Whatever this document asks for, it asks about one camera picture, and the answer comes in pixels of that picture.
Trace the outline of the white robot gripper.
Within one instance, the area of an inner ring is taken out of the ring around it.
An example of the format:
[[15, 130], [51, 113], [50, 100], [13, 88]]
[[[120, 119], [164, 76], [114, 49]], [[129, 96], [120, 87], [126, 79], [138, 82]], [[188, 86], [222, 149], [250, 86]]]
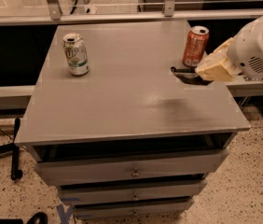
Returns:
[[230, 82], [241, 72], [248, 77], [262, 78], [263, 16], [223, 42], [198, 64], [195, 72], [207, 81]]

